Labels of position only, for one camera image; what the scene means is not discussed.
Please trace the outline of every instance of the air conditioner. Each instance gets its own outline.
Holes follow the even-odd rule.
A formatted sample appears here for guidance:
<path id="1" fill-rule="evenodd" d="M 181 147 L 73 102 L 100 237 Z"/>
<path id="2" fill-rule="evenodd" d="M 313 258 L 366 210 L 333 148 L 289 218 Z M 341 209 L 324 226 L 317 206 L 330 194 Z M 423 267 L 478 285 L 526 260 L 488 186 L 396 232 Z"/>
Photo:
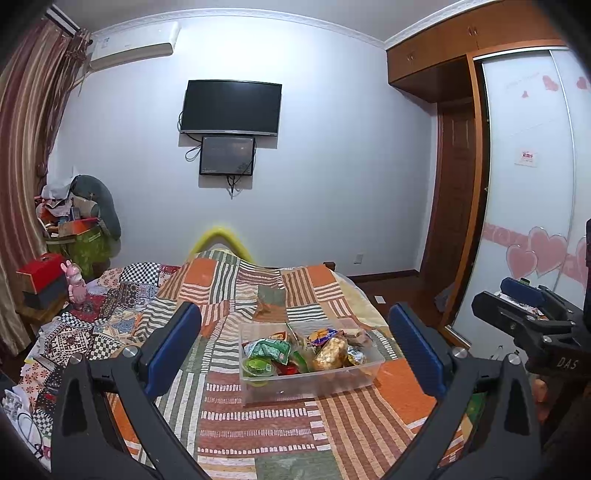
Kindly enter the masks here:
<path id="1" fill-rule="evenodd" d="M 172 55 L 180 31 L 178 22 L 130 28 L 101 38 L 90 58 L 94 71 L 130 61 Z"/>

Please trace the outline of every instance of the clear plastic container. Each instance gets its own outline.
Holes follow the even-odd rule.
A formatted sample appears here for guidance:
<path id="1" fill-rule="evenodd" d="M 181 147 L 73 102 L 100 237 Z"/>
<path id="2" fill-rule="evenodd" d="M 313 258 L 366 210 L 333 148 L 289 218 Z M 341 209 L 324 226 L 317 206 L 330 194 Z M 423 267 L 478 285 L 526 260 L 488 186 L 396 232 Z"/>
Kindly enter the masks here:
<path id="1" fill-rule="evenodd" d="M 335 329 L 358 328 L 353 319 L 338 320 L 304 320 L 290 322 L 290 326 L 304 336 L 323 327 Z M 239 328 L 240 365 L 246 358 L 244 343 L 286 330 L 283 323 L 246 323 Z M 379 367 L 384 363 L 384 357 L 377 346 L 360 348 L 365 354 L 367 362 L 356 367 L 338 368 L 325 372 L 311 372 L 308 374 L 285 375 L 269 378 L 249 378 L 240 370 L 240 385 L 242 391 L 242 405 L 259 402 L 273 402 L 284 400 L 298 400 L 301 398 L 324 397 L 355 388 L 371 385 L 378 374 Z"/>

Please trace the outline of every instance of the striped curtain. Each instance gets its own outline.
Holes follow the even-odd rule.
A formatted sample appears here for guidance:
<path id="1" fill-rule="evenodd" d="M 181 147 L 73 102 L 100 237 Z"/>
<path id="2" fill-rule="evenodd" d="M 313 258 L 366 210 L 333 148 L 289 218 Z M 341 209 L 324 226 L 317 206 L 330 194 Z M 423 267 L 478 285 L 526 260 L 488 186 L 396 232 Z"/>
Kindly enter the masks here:
<path id="1" fill-rule="evenodd" d="M 15 312 L 22 300 L 15 272 L 46 250 L 34 197 L 88 38 L 86 31 L 71 38 L 44 18 L 0 75 L 0 339 L 13 355 L 30 343 Z"/>

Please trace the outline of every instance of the pink toy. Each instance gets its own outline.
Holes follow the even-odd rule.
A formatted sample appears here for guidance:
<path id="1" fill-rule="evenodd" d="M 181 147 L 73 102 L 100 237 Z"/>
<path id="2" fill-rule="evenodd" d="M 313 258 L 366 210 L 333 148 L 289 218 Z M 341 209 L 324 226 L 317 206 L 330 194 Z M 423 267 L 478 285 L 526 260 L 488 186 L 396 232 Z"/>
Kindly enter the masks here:
<path id="1" fill-rule="evenodd" d="M 86 300 L 86 282 L 82 278 L 82 270 L 75 263 L 66 260 L 66 264 L 61 264 L 61 269 L 66 274 L 68 281 L 68 294 L 70 301 L 76 305 Z"/>

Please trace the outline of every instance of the bed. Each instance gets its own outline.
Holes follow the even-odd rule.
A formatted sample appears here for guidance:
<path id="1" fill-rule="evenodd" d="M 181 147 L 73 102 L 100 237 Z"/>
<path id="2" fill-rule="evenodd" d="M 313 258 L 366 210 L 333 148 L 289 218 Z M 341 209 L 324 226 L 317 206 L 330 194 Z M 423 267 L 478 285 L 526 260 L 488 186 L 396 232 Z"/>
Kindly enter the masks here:
<path id="1" fill-rule="evenodd" d="M 284 296 L 274 294 L 278 289 Z M 155 404 L 212 478 L 380 478 L 434 406 L 384 319 L 349 279 L 324 265 L 264 268 L 228 251 L 208 250 L 181 267 L 145 262 L 109 270 L 89 284 L 84 308 L 63 312 L 44 327 L 20 386 L 45 445 L 69 356 L 108 358 L 126 345 L 140 345 L 184 301 L 199 306 L 202 329 L 169 391 Z M 386 359 L 372 386 L 242 407 L 241 323 L 342 317 L 366 329 Z M 110 394 L 109 403 L 131 455 L 150 465 L 118 396 Z M 462 443 L 458 431 L 442 463 L 453 461 Z"/>

